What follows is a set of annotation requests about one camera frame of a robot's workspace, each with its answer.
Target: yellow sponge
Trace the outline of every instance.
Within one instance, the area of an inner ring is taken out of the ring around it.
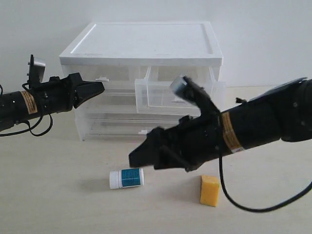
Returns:
[[[214,176],[201,176],[200,203],[216,207],[219,197],[219,180]]]

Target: white wall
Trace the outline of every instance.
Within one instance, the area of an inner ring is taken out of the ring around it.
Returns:
[[[0,83],[20,89],[30,54],[45,80],[62,76],[59,54],[92,20],[210,20],[229,86],[312,77],[311,12],[311,0],[0,0]]]

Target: black wire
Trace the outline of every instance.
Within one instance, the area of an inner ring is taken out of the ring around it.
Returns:
[[[29,89],[26,87],[26,85],[29,85],[28,83],[25,83],[22,85],[22,87],[28,92],[30,93]],[[2,96],[2,93],[3,93],[3,88],[2,86],[0,85],[0,88],[1,88],[1,94],[0,94],[0,97]],[[28,126],[28,129],[25,129],[25,130],[21,130],[21,131],[18,131],[18,132],[13,132],[13,133],[6,133],[6,134],[0,134],[0,137],[8,137],[8,136],[14,136],[14,135],[19,135],[19,134],[22,134],[22,133],[27,133],[27,132],[30,132],[33,136],[35,137],[40,137],[40,136],[43,136],[44,134],[48,133],[52,126],[53,126],[53,118],[51,116],[51,114],[49,114],[50,116],[50,125],[49,127],[47,128],[47,130],[45,130],[44,132],[40,133],[40,134],[34,134],[32,132],[33,129],[35,129],[42,121],[43,119],[43,106],[42,106],[42,103],[38,101],[38,98],[37,98],[37,95],[36,93],[33,93],[31,94],[34,99],[35,99],[35,102],[36,103],[39,103],[40,104],[40,117],[39,117],[39,120],[33,125],[33,126],[30,126],[30,122],[28,120],[24,121],[24,122],[21,122],[21,123],[25,123],[27,126]]]
[[[228,191],[226,190],[225,187],[225,183],[224,183],[224,177],[223,177],[223,163],[222,163],[222,150],[221,150],[221,137],[222,137],[222,128],[223,124],[218,124],[218,129],[219,129],[219,137],[218,137],[218,152],[219,152],[219,173],[220,173],[220,182],[221,182],[221,187],[223,190],[224,195],[226,196],[226,198],[237,208],[240,208],[244,211],[248,211],[248,212],[253,212],[253,213],[265,213],[265,212],[271,212],[271,211],[275,211],[277,209],[280,209],[282,207],[285,207],[291,203],[293,203],[294,201],[302,198],[304,195],[306,195],[311,189],[312,189],[312,182],[301,192],[299,192],[298,194],[296,194],[295,196],[275,205],[275,206],[271,206],[271,207],[267,207],[267,208],[262,208],[262,209],[255,209],[255,208],[249,208],[246,206],[242,206],[240,204],[238,204],[236,201],[234,201],[231,196],[229,195]]]

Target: beige table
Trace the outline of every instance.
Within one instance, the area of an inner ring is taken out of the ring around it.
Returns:
[[[229,89],[227,107],[236,96],[267,89]],[[128,167],[139,141],[80,142],[73,119],[72,112],[54,115],[53,129],[42,137],[0,139],[0,233],[312,233],[312,194],[268,214],[241,211],[222,191],[218,207],[200,205],[199,175],[218,176],[217,160],[190,173],[146,168],[144,186],[110,190],[109,172]],[[230,194],[258,208],[302,190],[311,165],[311,141],[280,141],[224,158]]]

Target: blue label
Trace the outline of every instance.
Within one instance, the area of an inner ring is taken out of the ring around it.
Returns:
[[[139,168],[122,170],[121,183],[123,187],[140,185],[141,180]]]

